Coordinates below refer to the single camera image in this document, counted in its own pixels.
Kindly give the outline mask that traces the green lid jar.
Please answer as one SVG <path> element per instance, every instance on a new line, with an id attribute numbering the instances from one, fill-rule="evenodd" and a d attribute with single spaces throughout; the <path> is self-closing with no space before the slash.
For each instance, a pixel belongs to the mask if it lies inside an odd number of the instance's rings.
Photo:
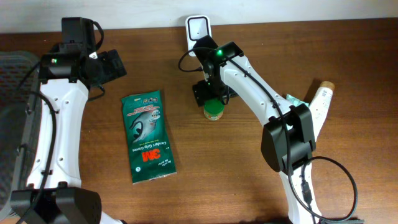
<path id="1" fill-rule="evenodd" d="M 224 104 L 222 104 L 220 100 L 211 99 L 205 101 L 203 107 L 203 113 L 205 115 L 205 118 L 211 121 L 219 120 L 223 115 L 223 111 L 224 111 Z"/>

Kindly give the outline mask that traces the mint green tissue pack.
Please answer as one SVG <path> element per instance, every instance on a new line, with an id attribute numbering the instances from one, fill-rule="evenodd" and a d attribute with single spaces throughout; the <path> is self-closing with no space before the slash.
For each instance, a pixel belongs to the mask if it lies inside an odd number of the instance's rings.
<path id="1" fill-rule="evenodd" d="M 292 96 L 290 94 L 286 94 L 285 99 L 287 101 L 289 101 L 290 103 L 292 103 L 294 106 L 300 106 L 300 105 L 305 105 L 307 107 L 310 106 L 309 103 L 306 103 L 306 102 L 304 102 L 304 101 L 302 101 L 302 100 L 300 100 L 300 99 L 298 99 L 298 98 L 296 98 L 296 97 L 294 97 L 294 96 Z"/>

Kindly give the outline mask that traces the green 3M gloves packet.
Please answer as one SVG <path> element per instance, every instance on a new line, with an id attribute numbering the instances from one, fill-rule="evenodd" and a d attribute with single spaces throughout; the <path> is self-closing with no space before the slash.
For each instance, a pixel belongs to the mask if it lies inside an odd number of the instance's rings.
<path id="1" fill-rule="evenodd" d="M 159 90 L 121 99 L 133 184 L 177 172 Z"/>

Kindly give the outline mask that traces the white bamboo print tube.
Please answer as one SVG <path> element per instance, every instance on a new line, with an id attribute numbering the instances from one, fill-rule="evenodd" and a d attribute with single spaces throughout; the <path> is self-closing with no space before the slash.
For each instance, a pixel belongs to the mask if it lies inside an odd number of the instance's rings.
<path id="1" fill-rule="evenodd" d="M 312 114 L 313 131 L 316 141 L 326 120 L 334 90 L 334 83 L 329 81 L 321 82 L 320 87 L 310 103 L 309 109 Z"/>

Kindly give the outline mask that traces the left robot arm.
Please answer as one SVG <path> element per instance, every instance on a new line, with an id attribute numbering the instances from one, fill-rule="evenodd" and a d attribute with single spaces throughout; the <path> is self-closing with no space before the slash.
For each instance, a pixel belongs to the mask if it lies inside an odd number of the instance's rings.
<path id="1" fill-rule="evenodd" d="M 62 41 L 39 65 L 42 104 L 35 159 L 24 190 L 11 192 L 19 223 L 114 223 L 97 192 L 83 189 L 79 170 L 83 111 L 92 88 L 123 77 L 116 50 L 101 52 L 101 26 L 83 17 L 62 19 Z"/>

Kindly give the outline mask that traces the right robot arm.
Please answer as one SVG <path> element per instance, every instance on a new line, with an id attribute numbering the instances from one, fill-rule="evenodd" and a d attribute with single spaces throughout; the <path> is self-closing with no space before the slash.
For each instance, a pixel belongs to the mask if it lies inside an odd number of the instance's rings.
<path id="1" fill-rule="evenodd" d="M 268 85 L 234 43 L 217 45 L 206 35 L 192 48 L 204 80 L 193 86 L 198 106 L 211 100 L 226 105 L 239 96 L 262 125 L 261 153 L 282 180 L 292 223 L 318 223 L 311 162 L 316 148 L 310 109 L 295 106 Z"/>

